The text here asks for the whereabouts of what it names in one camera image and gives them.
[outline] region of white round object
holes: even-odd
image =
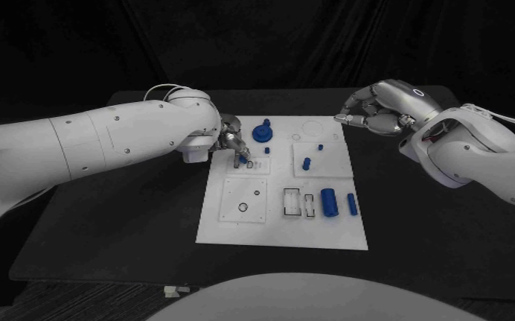
[[[325,132],[325,127],[319,121],[306,121],[303,123],[303,133],[308,136],[319,136]]]
[[[159,311],[172,320],[482,319],[443,302],[377,282],[308,273],[248,276],[208,287]]]

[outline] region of small blue part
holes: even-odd
[[[326,217],[338,216],[338,204],[336,204],[336,195],[332,188],[326,188],[321,191],[322,193],[322,207],[325,210]]]
[[[270,128],[270,120],[266,118],[263,125],[256,126],[253,130],[253,137],[257,142],[269,142],[271,140],[273,131]]]
[[[312,159],[309,157],[306,157],[303,159],[303,170],[308,171],[309,170],[309,165],[312,164]]]
[[[357,201],[354,200],[354,194],[352,193],[349,193],[347,195],[347,199],[349,200],[351,215],[358,215]]]

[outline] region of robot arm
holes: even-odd
[[[359,102],[368,116],[349,115]],[[429,175],[450,188],[475,180],[515,204],[515,135],[492,115],[502,117],[471,104],[442,111],[420,89],[384,80],[351,96],[335,121],[384,136],[410,129],[400,152]]]
[[[194,89],[175,92],[168,102],[140,101],[0,125],[0,215],[72,179],[173,150],[185,163],[205,162],[208,151],[221,148],[250,159],[238,119],[220,114],[208,94]]]

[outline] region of table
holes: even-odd
[[[420,88],[445,109],[459,105],[446,87]],[[234,115],[335,115],[354,91],[207,93]],[[110,104],[143,95],[120,92]],[[10,277],[207,287],[259,273],[326,273],[435,297],[514,299],[515,208],[476,183],[440,185],[400,154],[401,139],[345,127],[370,251],[196,244],[209,164],[183,164],[173,152],[59,187]]]

